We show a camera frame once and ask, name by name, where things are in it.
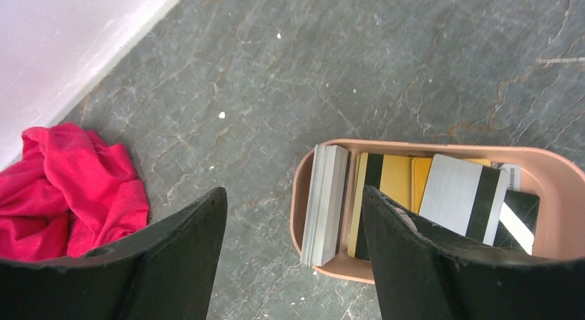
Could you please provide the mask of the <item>silver card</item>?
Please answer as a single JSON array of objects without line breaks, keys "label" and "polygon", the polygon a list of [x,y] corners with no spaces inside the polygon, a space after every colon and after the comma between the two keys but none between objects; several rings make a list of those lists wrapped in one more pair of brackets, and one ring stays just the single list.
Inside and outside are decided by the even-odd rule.
[{"label": "silver card", "polygon": [[419,216],[491,246],[508,185],[505,170],[436,154]]}]

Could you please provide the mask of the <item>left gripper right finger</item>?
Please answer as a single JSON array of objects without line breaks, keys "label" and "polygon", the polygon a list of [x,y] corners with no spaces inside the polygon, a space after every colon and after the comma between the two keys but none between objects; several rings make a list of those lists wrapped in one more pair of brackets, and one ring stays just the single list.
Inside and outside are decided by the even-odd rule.
[{"label": "left gripper right finger", "polygon": [[383,319],[583,319],[584,260],[487,246],[373,186],[361,217]]}]

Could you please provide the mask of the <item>pink oval tray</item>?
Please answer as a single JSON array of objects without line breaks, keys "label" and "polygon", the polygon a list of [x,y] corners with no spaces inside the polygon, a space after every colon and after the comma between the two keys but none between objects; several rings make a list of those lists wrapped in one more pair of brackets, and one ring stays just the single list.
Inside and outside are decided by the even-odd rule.
[{"label": "pink oval tray", "polygon": [[533,254],[550,259],[584,257],[584,172],[572,161],[548,150],[526,146],[474,146],[408,143],[365,139],[332,139],[350,152],[348,180],[341,214],[339,252],[315,270],[323,275],[373,284],[371,264],[347,254],[357,155],[361,152],[431,157],[441,153],[457,158],[483,158],[491,162],[516,163],[522,169],[521,189],[540,197]]}]

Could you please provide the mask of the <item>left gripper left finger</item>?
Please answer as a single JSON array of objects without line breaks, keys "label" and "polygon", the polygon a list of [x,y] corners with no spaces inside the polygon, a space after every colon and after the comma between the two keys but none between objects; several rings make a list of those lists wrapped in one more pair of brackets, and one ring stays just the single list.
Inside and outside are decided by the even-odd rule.
[{"label": "left gripper left finger", "polygon": [[205,319],[228,200],[184,209],[79,258],[1,261],[2,319]]}]

